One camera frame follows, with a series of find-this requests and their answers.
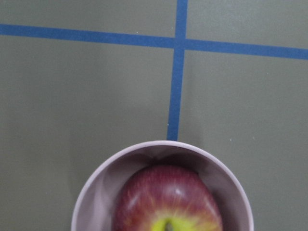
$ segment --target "blue line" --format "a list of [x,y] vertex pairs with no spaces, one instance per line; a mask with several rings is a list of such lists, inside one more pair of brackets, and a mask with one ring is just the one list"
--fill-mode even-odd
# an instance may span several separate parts
[[167,140],[178,140],[188,0],[178,0]]
[[278,46],[186,39],[185,49],[193,51],[209,51],[308,60],[308,49]]
[[174,38],[0,24],[0,35],[173,48]]

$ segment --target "gray floor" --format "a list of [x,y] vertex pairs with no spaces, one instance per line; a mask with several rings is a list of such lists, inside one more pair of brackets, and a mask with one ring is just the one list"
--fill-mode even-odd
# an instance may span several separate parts
[[[176,1],[1,1],[0,23],[173,37]],[[308,4],[189,1],[187,37],[308,48]],[[173,50],[0,36],[0,230],[67,231],[90,174],[164,140]],[[306,229],[306,60],[186,51],[179,141],[243,185],[257,230]]]

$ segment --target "round bowl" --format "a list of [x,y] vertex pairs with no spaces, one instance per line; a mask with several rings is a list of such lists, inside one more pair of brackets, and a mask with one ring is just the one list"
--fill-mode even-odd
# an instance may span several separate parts
[[249,201],[233,173],[213,155],[177,141],[135,144],[102,163],[79,194],[71,231],[111,231],[115,200],[124,183],[138,170],[157,162],[198,172],[219,207],[224,231],[254,231]]

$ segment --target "apple skin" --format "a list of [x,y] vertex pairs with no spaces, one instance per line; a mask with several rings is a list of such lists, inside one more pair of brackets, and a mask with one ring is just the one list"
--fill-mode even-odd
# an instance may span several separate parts
[[222,231],[218,206],[199,176],[172,165],[135,173],[119,194],[112,231]]

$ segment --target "apple stem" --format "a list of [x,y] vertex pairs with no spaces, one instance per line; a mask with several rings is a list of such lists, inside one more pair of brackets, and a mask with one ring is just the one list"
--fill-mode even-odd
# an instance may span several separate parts
[[173,231],[173,227],[172,227],[172,224],[170,223],[170,221],[167,221],[164,231]]

